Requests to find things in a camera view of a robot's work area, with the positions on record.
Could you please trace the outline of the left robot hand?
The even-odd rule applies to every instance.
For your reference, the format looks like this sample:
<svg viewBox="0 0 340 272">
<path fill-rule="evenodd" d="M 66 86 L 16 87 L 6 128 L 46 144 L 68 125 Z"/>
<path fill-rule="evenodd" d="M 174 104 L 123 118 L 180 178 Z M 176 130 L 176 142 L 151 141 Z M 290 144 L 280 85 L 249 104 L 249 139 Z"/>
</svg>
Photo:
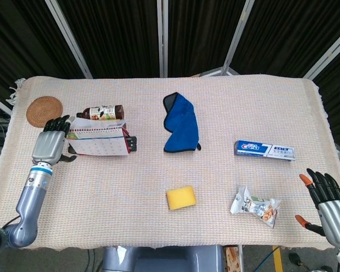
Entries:
<svg viewBox="0 0 340 272">
<path fill-rule="evenodd" d="M 65 115 L 51 119 L 45 124 L 32 153 L 34 165 L 46 163 L 53 166 L 58 162 L 70 163 L 77 158 L 76 155 L 68 157 L 63 154 L 65 139 L 74 120 L 74 116 Z"/>
</svg>

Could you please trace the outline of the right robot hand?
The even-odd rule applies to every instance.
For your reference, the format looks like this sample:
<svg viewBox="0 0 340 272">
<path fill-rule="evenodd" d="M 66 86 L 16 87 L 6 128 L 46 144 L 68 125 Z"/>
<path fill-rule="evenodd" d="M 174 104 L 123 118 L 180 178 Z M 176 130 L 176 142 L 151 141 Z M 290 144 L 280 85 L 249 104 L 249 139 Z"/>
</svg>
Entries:
<svg viewBox="0 0 340 272">
<path fill-rule="evenodd" d="M 328 173 L 322 174 L 310 168 L 307 173 L 299 177 L 308 189 L 321 225 L 312 224 L 300 215 L 296 215 L 295 219 L 303 228 L 325 237 L 331 245 L 340 249 L 340 187 Z"/>
</svg>

